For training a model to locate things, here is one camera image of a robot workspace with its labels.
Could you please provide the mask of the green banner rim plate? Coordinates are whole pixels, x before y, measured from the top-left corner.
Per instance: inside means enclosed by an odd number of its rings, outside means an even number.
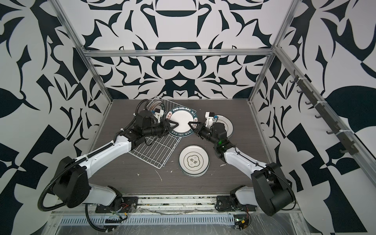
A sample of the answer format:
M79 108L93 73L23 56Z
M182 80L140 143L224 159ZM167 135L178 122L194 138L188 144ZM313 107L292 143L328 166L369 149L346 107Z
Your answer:
M170 131L170 134L181 138L193 134L193 130L189 127L188 122L198 121L196 111L185 106L179 106L171 109L166 114L166 119L179 123L179 126Z

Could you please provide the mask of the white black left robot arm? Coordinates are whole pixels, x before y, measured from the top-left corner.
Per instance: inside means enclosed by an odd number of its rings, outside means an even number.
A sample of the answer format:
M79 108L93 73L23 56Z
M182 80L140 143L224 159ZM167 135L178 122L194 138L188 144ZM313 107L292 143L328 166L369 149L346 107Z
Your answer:
M178 126L160 111L136 108L132 121L109 143L75 159L65 157L60 161L55 176L38 200L38 209L52 211L63 206L99 204L113 211L120 210L122 194L112 186L91 184L89 179L117 157L146 144L148 137L162 138Z

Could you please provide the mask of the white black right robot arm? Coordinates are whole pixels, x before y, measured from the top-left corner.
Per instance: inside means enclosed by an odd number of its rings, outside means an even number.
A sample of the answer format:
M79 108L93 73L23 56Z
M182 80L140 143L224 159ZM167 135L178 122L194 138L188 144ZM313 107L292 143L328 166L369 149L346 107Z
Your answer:
M197 136L213 144L219 159L251 179L252 187L242 186L232 193L238 204L257 206L269 216L286 211L291 203L291 210L296 207L295 193L278 164L258 161L240 151L228 140L222 123L214 123L210 128L202 122L190 121L188 125Z

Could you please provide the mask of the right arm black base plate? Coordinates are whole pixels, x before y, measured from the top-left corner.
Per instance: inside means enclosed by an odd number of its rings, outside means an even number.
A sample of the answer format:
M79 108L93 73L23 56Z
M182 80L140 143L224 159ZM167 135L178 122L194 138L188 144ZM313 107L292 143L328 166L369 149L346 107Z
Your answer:
M235 211L243 211L243 212L254 212L256 211L257 206L255 205L243 205L238 202L231 195L218 195L216 197L216 204L215 209L219 212L235 212Z

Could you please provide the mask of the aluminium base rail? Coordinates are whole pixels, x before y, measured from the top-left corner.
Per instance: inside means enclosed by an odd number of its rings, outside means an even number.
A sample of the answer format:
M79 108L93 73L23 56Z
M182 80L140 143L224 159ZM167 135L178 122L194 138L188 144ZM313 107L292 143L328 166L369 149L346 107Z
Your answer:
M245 211L227 211L219 212L215 209L216 194L181 194L181 195L125 195L138 197L138 206L133 212L128 213L95 213L98 204L88 206L88 214L95 215L109 215L125 217L126 214L199 214L199 213L246 213ZM262 213L260 208L256 208L257 213Z

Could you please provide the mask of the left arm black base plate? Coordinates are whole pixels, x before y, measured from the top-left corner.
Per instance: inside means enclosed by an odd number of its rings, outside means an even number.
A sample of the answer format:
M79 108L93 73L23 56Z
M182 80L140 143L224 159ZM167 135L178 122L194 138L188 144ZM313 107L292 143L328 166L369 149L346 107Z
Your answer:
M109 206L98 204L95 213L112 213L115 211L118 213L133 212L138 206L138 199L136 196L127 196L122 197L122 199L115 199Z

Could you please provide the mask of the aluminium cage frame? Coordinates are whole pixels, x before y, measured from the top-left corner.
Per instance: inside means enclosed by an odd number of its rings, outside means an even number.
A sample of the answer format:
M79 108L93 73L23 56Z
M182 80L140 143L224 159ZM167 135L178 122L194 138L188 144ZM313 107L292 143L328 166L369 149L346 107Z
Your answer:
M293 21L296 18L296 14L300 6L304 1L292 1L289 9L287 10L286 17L283 20L282 26L277 33L277 38L270 48L264 49L187 49L186 47L174 47L170 49L155 49L155 50L88 50L82 45L78 38L78 33L74 29L73 23L70 21L67 12L62 5L62 1L51 1L53 9L56 11L59 20L68 31L69 35L73 37L74 45L78 46L78 52L83 55L84 64L88 67L89 71L94 76L95 82L99 85L100 90L105 93L105 97L112 101L113 96L110 94L109 89L105 87L105 83L102 77L92 63L92 58L98 57L188 57L188 56L264 56L267 58L260 74L258 75L252 92L250 93L249 100L254 101L256 99L256 90L260 88L261 82L266 78L267 70L271 68L272 61L277 58L281 64L288 71L289 75L295 78L294 73L299 77L306 77L311 85L319 93L317 83L312 82L308 72L309 69L301 68L297 65L287 53L287 48L282 46L282 42L289 35L296 34L296 31L288 32L289 28L293 28ZM322 98L330 105L334 110L334 113L339 117L340 123L344 124L350 132L350 137L355 141L355 145L359 150L359 153L352 155L355 162L363 170L364 175L367 176L372 184L376 183L376 158L373 155L370 148L361 139L361 135L350 126L349 118L339 115L335 110L335 105L330 104L326 98L321 95Z

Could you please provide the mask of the black wall hook rail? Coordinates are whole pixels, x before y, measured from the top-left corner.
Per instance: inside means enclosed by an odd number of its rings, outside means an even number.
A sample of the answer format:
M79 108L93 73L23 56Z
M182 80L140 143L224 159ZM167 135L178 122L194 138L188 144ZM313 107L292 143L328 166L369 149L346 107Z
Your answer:
M359 153L358 148L355 145L355 141L350 137L350 130L340 123L339 117L334 113L334 110L330 105L322 98L317 90L311 85L310 81L306 77L299 77L294 73L295 78L291 83L296 83L300 88L298 93L303 93L309 100L306 105L312 106L318 115L315 118L322 118L330 131L326 131L328 135L334 134L342 143L344 150L340 150L341 153L348 153L355 155Z

